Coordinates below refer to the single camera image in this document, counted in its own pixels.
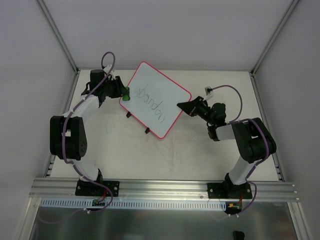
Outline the green whiteboard eraser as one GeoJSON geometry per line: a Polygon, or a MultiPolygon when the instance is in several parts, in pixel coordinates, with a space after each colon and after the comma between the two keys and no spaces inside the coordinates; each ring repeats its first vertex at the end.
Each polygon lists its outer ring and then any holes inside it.
{"type": "Polygon", "coordinates": [[[130,88],[128,86],[125,87],[125,90],[123,91],[122,100],[127,102],[131,99],[130,97],[130,88]]]}

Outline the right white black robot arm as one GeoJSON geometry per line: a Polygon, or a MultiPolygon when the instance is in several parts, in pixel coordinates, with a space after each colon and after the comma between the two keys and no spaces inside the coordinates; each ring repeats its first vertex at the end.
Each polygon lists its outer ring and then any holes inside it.
{"type": "Polygon", "coordinates": [[[214,103],[208,106],[203,97],[177,106],[191,117],[199,116],[206,121],[209,138],[215,142],[234,140],[239,158],[221,183],[208,183],[209,199],[245,199],[253,198],[248,178],[259,164],[277,150],[277,145],[270,132],[258,117],[242,121],[226,122],[226,105],[214,103]]]}

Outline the pink framed whiteboard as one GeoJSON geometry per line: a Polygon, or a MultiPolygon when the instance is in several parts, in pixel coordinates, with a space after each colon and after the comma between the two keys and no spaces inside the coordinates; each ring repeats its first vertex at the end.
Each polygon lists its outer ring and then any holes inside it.
{"type": "Polygon", "coordinates": [[[130,100],[119,104],[159,139],[164,139],[182,113],[178,103],[192,99],[190,91],[149,63],[141,62],[129,83],[130,100]]]}

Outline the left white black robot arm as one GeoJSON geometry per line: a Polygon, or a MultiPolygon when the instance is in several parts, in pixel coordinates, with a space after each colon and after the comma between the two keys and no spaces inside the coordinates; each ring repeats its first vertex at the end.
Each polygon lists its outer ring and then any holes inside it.
{"type": "Polygon", "coordinates": [[[112,70],[94,69],[90,71],[89,82],[76,104],[63,115],[54,115],[50,119],[50,153],[71,165],[79,179],[88,182],[87,189],[93,195],[101,194],[105,184],[99,168],[85,159],[88,149],[85,122],[106,98],[118,99],[129,95],[129,88],[112,70]]]}

